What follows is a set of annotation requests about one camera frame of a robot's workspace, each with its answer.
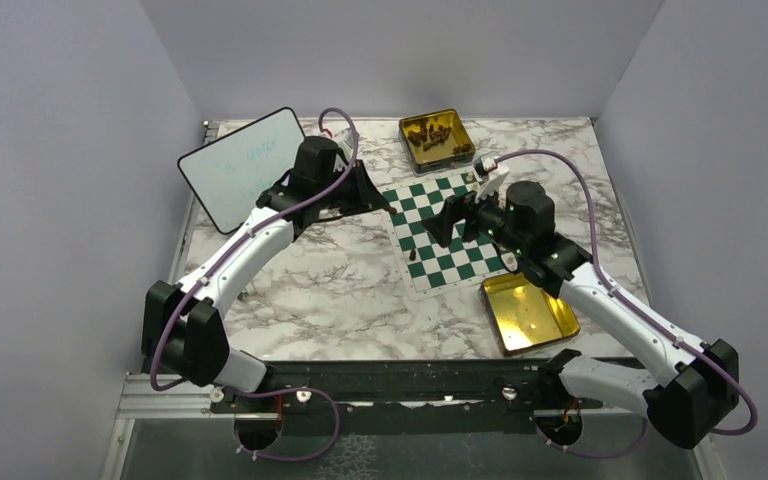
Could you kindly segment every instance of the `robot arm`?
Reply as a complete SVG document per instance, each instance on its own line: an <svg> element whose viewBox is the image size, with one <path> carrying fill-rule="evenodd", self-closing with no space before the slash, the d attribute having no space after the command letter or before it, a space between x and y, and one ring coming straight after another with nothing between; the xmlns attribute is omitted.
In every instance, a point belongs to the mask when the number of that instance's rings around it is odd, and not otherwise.
<svg viewBox="0 0 768 480"><path fill-rule="evenodd" d="M695 446L734 409L738 394L678 343L683 341L702 352L736 380L735 350L722 340L706 344L635 299L607 274L600 278L591 255L555 231L554 203L540 184L512 183L500 205L498 188L507 168L485 159L475 164L475 173L478 190L447 198L438 214L423 220L426 231L446 248L455 223L464 220L463 241L484 235L513 252L526 279L588 315L645 367L620 367L565 350L544 369L544 383L570 399L592 398L638 413L672 443ZM628 298L679 340L667 338L644 322L618 302L618 296Z"/></svg>
<svg viewBox="0 0 768 480"><path fill-rule="evenodd" d="M250 393L261 385L268 375L268 366L228 346L222 318L234 299L272 257L319 220L323 209L352 216L389 208L370 181L363 162L358 160L346 180L321 201L252 232L254 225L273 218L277 212L290 211L333 185L342 174L340 167L348 165L345 148L327 138L305 138L293 168L261 194L257 208L216 254L175 285L158 281L149 289L142 334L142 352L146 357L154 355L166 322L186 298L184 292L193 291L192 287L200 283L182 311L186 320L175 319L161 352L161 365L198 386L226 385ZM244 236L250 238L237 245ZM224 258L235 246L233 254ZM210 278L205 275L208 271L213 272Z"/></svg>

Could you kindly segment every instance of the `cable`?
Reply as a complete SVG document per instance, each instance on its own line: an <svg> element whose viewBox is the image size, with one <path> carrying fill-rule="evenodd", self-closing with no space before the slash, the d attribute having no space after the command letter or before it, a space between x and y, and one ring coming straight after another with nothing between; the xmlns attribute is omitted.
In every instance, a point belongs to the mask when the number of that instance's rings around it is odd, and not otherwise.
<svg viewBox="0 0 768 480"><path fill-rule="evenodd" d="M640 433L640 436L637 437L637 440L635 440L634 443L616 452L600 453L600 452L587 452L583 450L576 450L574 448L569 448L566 445L559 445L553 442L552 440L550 440L549 437L547 437L546 434L543 432L543 430L540 430L539 426L537 427L537 433L543 438L543 440L546 441L546 445L554 448L555 450L570 454L574 457L592 458L597 460L607 460L610 458L624 457L629 453L637 450L638 448L640 448L641 445L643 445L643 442L646 440L646 437L649 436L649 430L652 430L652 424L649 422L646 422L646 426L643 427L643 432Z"/></svg>
<svg viewBox="0 0 768 480"><path fill-rule="evenodd" d="M349 174L352 171L352 167L354 167L355 161L357 160L358 147L360 143L360 134L358 134L357 128L355 128L355 124L352 121L352 119L349 117L349 115L346 112L336 107L326 108L325 110L322 111L322 113L319 114L319 130L320 131L324 131L324 128L322 126L322 120L325 118L325 115L331 112L341 115L346 120L346 122L348 122L349 128L352 130L352 133L354 134L353 135L354 138L352 139L352 158L349 160L349 164L343 170L343 173L341 173L340 176L337 178L337 180L331 185L329 185L325 190L319 192L318 194L308 198L307 200L297 205L293 205L290 208L277 212L275 215L272 215L271 217L267 218L266 220L252 227L250 232L244 233L239 239L237 239L236 242L234 242L233 245L231 245L230 248L228 248L225 251L225 253L222 254L221 257L219 257L219 260L217 260L212 267L207 269L207 271L204 273L204 276L202 277L203 282L209 282L210 277L212 277L216 273L216 271L219 270L219 268L221 268L229 258L231 258L234 254L237 253L237 250L240 248L240 246L244 244L246 240L250 238L251 235L256 234L259 230L271 224L272 222L276 220L280 220L291 213L297 212L325 198L325 196L333 192L337 187L340 186L341 183L343 183L343 181L346 178L348 178ZM166 385L160 385L159 383L157 383L157 372L158 370L160 370L160 356L163 353L163 348L166 346L166 342L169 340L169 335L172 333L172 327L175 325L175 322L181 316L181 313L183 313L184 308L186 308L189 301L193 298L193 296L195 296L195 294L199 291L202 285L203 285L202 282L196 282L184 294L184 298L182 298L181 301L178 302L178 306L175 307L175 310L172 312L172 315L169 316L169 320L166 322L166 326L163 328L163 333L160 334L160 339L157 341L157 348L154 349L154 356L151 359L151 370L149 370L149 383L151 383L151 387L158 392L169 390L170 388L178 386L186 381L183 378L179 378L178 380L167 383Z"/></svg>
<svg viewBox="0 0 768 480"><path fill-rule="evenodd" d="M573 398L572 403L569 404L569 406L564 410L564 423L569 422L569 411L572 410L572 407L575 407L578 405L578 399ZM578 406L578 416L581 417L581 406Z"/></svg>
<svg viewBox="0 0 768 480"><path fill-rule="evenodd" d="M296 463L296 462L306 462L308 460L313 460L317 457L321 457L322 455L325 455L328 450L331 450L331 447L334 446L335 443L337 443L337 437L340 435L340 408L337 406L337 402L334 401L333 398L331 398L330 395L323 392L322 390L316 389L316 388L310 388L310 387L294 387L294 388L285 388L283 390L275 390L274 392L266 392L266 393L244 393L236 388L227 387L228 390L233 392L235 395L243 398L250 398L250 399L259 399L259 398L269 398L274 397L276 395L287 395L290 393L296 393L300 391L307 391L311 393L315 393L319 395L320 397L324 398L330 405L331 409L334 410L334 433L331 434L331 438L328 439L328 443L325 444L324 447L319 449L316 452L313 452L308 455L303 455L301 457L284 457L282 455L273 455L270 453L259 453L259 450L249 450L245 446L243 446L242 440L240 440L240 436L237 435L237 429L234 429L234 440L237 442L237 453L240 452L246 452L249 455L252 456L252 460L256 460L258 457L265 458L267 460L275 460L278 462L290 462L290 463Z"/></svg>
<svg viewBox="0 0 768 480"><path fill-rule="evenodd" d="M590 250L593 254L593 270L596 273L596 276L599 277L599 280L602 281L602 284L607 286L610 285L610 282L608 281L608 278L605 276L605 274L602 272L602 265L599 261L599 249L598 245L596 244L596 210L593 206L593 198L590 196L590 190L587 188L587 181L584 179L584 176L581 174L581 171L575 166L575 164L572 163L570 159L567 157L561 155L560 153L553 152L551 150L544 150L541 148L526 148L523 150L518 150L516 152L507 153L505 155L502 155L501 157L496 159L496 163L501 163L505 160L509 160L514 157L518 157L521 155L548 155L550 157L554 157L562 162L564 162L570 170L572 170L572 173L575 175L575 177L578 179L578 183L581 184L581 188L584 190L584 199L587 202L587 214L588 214L588 220L590 222ZM723 370L722 367L716 364L713 360L708 358L704 353L696 350L693 346L686 343L684 340L679 339L676 335L673 335L673 333L663 325L659 324L654 318L652 318L646 311L644 311L642 308L638 307L634 302L631 301L628 297L626 297L621 291L615 291L613 295L622 303L626 308L637 314L638 317L640 317L641 320L643 320L647 325L649 325L651 328L657 330L661 335L667 337L670 339L671 342L673 342L674 345L678 345L682 349L684 349L686 352L690 353L694 357L696 357L698 360L701 360L703 363L711 367L712 370L717 372L718 375L720 375L726 383L728 383L732 388L734 388L737 393L740 395L741 398L743 398L743 401L746 402L746 406L749 408L749 421L744 425L743 427L736 428L733 430L724 430L715 428L711 430L711 433L715 433L718 435L743 435L746 433L749 433L752 431L753 428L758 424L758 407L755 405L755 402L752 401L752 398L749 397L749 392L747 392L743 386L740 385L740 383L737 382L734 378L732 378L731 375L728 374L725 370Z"/></svg>

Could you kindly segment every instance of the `red wire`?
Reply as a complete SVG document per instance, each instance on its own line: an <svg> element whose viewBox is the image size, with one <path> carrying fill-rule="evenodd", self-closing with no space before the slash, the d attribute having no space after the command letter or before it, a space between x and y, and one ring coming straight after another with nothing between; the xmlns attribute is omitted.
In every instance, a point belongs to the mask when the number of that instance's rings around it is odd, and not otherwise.
<svg viewBox="0 0 768 480"><path fill-rule="evenodd" d="M284 399L281 395L278 395L275 399L278 400L278 408L276 411L276 413L278 413L278 418L275 419L275 424L280 428L281 421L284 420Z"/></svg>
<svg viewBox="0 0 768 480"><path fill-rule="evenodd" d="M567 415L570 410L572 410L572 407L578 407L578 416L581 416L581 405L578 403L577 398L572 399L572 403L569 404L566 410L564 410L564 423L566 423L569 420L569 416Z"/></svg>

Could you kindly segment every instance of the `black frame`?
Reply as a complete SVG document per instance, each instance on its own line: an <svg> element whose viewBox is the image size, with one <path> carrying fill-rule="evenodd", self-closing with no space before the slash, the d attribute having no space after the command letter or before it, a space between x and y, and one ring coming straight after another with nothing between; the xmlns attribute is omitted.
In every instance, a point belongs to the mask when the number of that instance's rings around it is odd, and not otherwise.
<svg viewBox="0 0 768 480"><path fill-rule="evenodd" d="M602 359L642 368L630 357ZM542 375L547 359L398 360L398 361L279 361L259 391L309 386L328 393L340 408L340 432L361 435L436 433L536 433L535 410L564 410L569 397L557 395ZM508 400L504 388L516 397ZM446 405L451 396L451 405ZM436 405L407 407L401 402ZM301 402L295 395L281 398L281 435L328 436L334 428L331 406L317 395ZM352 405L361 402L363 405ZM278 399L249 400L226 393L211 404L216 414L274 413ZM602 407L584 399L580 408ZM276 428L274 419L236 421L249 431Z"/></svg>

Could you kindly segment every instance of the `circular hole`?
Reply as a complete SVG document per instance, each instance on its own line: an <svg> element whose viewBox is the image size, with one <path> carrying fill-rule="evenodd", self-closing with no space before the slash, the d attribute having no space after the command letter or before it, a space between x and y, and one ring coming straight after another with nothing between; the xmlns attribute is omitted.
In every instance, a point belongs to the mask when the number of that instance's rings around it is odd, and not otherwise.
<svg viewBox="0 0 768 480"><path fill-rule="evenodd" d="M272 445L278 439L279 432L274 428L246 428L236 427L237 438L249 450L263 450Z"/></svg>

